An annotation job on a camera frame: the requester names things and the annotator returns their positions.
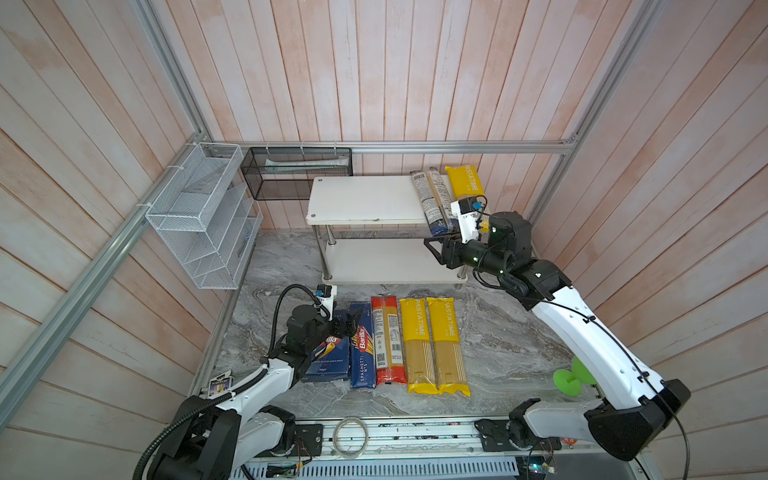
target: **blue pasta box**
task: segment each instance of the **blue pasta box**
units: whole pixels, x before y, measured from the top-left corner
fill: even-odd
[[[346,310],[334,310],[333,315],[346,320]],[[329,336],[315,349],[315,359],[304,374],[304,382],[329,382],[349,378],[349,338]]]
[[[373,318],[370,302],[353,302],[349,313],[360,312],[357,333],[352,337],[352,374],[349,384],[354,389],[376,387],[376,363],[373,360]]]

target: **gray marble surface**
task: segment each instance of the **gray marble surface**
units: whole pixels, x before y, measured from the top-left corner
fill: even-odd
[[[339,232],[338,237],[408,237],[413,232]],[[258,366],[270,341],[277,297],[291,283],[310,288],[322,278],[319,253],[311,233],[260,233],[253,259],[225,334],[214,372],[231,369],[235,380]],[[348,381],[300,382],[272,404],[299,418],[402,415],[507,415],[520,402],[543,400],[584,401],[594,398],[585,388],[576,398],[562,395],[552,382],[556,369],[568,368],[573,354],[542,321],[526,312],[507,293],[488,290],[469,281],[453,285],[339,286],[339,307],[371,295],[398,298],[452,296],[462,339],[472,396],[422,396],[406,393],[403,385],[382,385],[374,390],[351,390]],[[293,307],[307,303],[306,294],[291,291],[280,307],[278,336]]]

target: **wooden plank wall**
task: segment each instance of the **wooden plank wall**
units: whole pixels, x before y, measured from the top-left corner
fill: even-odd
[[[130,2],[0,2],[0,366],[194,132]],[[221,307],[154,232],[10,426],[8,478],[130,478]]]
[[[223,141],[557,140],[638,0],[155,0]],[[474,164],[490,209],[528,214],[559,156],[365,155],[357,174]],[[307,228],[267,201],[263,227]]]
[[[697,477],[768,475],[767,26],[765,0],[670,2],[533,232],[639,357],[692,390]],[[652,447],[681,477],[677,428]]]

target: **red pasta package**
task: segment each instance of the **red pasta package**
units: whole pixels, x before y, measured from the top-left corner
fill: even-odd
[[[407,383],[406,366],[402,360],[400,322],[397,316],[397,298],[374,296],[373,345],[376,351],[376,385]]]

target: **yellow pasta package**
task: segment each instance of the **yellow pasta package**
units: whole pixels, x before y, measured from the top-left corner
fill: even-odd
[[[485,192],[480,184],[480,177],[475,165],[462,165],[461,167],[446,167],[451,188],[456,200],[461,200],[472,195],[483,195]]]
[[[458,324],[453,309],[453,298],[427,298],[432,338],[435,340],[435,363],[440,393],[461,392],[470,396],[467,373],[464,370],[462,347],[458,338]]]
[[[427,308],[423,298],[400,300],[402,341],[406,349],[408,393],[437,395],[437,375],[432,342],[429,341]]]

